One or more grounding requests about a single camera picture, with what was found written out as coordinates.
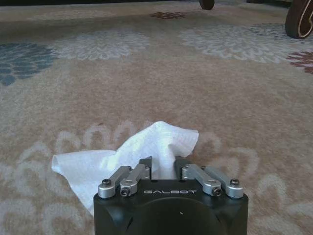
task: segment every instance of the patterned rug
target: patterned rug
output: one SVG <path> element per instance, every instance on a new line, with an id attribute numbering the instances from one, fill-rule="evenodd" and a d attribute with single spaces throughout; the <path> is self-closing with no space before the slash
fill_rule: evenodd
<path id="1" fill-rule="evenodd" d="M 0 234 L 91 235 L 53 154 L 116 149 L 154 121 L 245 185 L 248 234 L 313 231 L 313 36 L 286 8 L 196 1 L 0 8 Z"/>

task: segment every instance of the floral pattern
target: floral pattern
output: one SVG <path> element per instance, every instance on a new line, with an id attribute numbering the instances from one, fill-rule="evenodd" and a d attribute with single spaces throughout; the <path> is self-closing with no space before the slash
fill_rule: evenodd
<path id="1" fill-rule="evenodd" d="M 210 154 L 201 158 L 203 152 Z M 201 165 L 209 164 L 230 177 L 241 179 L 245 185 L 245 194 L 249 197 L 248 234 L 256 235 L 256 228 L 263 234 L 306 234 L 305 228 L 293 222 L 293 216 L 299 216 L 309 223 L 313 219 L 313 202 L 292 201 L 287 182 L 275 172 L 260 172 L 261 159 L 254 149 L 223 147 L 221 138 L 213 132 L 205 132 L 200 133 L 195 155 L 191 160 Z M 251 178 L 255 176 L 257 180 L 253 180 L 251 184 Z"/>
<path id="2" fill-rule="evenodd" d="M 248 29 L 258 36 L 265 36 L 274 40 L 286 40 L 287 42 L 296 44 L 305 44 L 307 42 L 313 43 L 312 37 L 308 37 L 303 40 L 287 36 L 285 31 L 285 25 L 282 23 L 259 23 L 252 25 Z"/>
<path id="3" fill-rule="evenodd" d="M 156 12 L 150 15 L 151 17 L 159 18 L 159 19 L 180 19 L 185 18 L 186 15 L 181 12 Z"/>
<path id="4" fill-rule="evenodd" d="M 313 52 L 294 52 L 287 57 L 290 60 L 290 64 L 304 68 L 304 71 L 313 74 Z"/>
<path id="5" fill-rule="evenodd" d="M 146 121 L 140 129 L 151 124 Z M 76 200 L 65 179 L 51 170 L 51 158 L 73 151 L 117 149 L 137 131 L 128 120 L 112 130 L 95 123 L 82 136 L 61 131 L 52 146 L 35 142 L 20 154 L 13 166 L 0 163 L 0 190 L 18 196 L 0 201 L 0 234 L 24 234 L 27 229 L 27 234 L 59 235 L 74 229 L 77 234 L 93 235 L 92 216 Z"/>
<path id="6" fill-rule="evenodd" d="M 149 45 L 148 37 L 128 29 L 110 29 L 54 41 L 49 48 L 59 58 L 108 60 L 128 56 Z"/>
<path id="7" fill-rule="evenodd" d="M 280 63 L 286 56 L 300 49 L 313 49 L 313 43 L 300 44 L 288 39 L 276 40 L 258 35 L 252 27 L 211 24 L 182 31 L 179 37 L 186 46 L 206 55 L 224 59 L 252 60 L 260 63 Z"/>
<path id="8" fill-rule="evenodd" d="M 33 43 L 0 45 L 0 82 L 9 86 L 31 78 L 52 65 L 52 50 Z"/>

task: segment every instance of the blue flower pattern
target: blue flower pattern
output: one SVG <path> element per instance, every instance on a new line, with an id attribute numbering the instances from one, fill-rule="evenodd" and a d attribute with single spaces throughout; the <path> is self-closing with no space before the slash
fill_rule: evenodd
<path id="1" fill-rule="evenodd" d="M 27 79 L 50 67 L 52 50 L 33 43 L 0 45 L 0 82 L 9 86 L 16 79 Z"/>

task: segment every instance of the beige carpet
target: beige carpet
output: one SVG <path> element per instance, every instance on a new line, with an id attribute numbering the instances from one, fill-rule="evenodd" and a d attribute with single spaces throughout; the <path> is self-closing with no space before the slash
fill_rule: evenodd
<path id="1" fill-rule="evenodd" d="M 241 179 L 250 235 L 313 226 L 313 36 L 236 1 L 0 8 L 0 234 L 91 235 L 53 154 L 116 149 L 157 120 Z"/>

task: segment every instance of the carpet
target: carpet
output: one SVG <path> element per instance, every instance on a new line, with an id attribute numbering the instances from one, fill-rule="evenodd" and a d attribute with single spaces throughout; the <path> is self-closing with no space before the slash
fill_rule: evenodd
<path id="1" fill-rule="evenodd" d="M 116 149 L 163 120 L 238 177 L 248 234 L 313 230 L 313 36 L 286 8 L 195 1 L 0 8 L 0 234 L 93 234 L 54 154 Z"/>

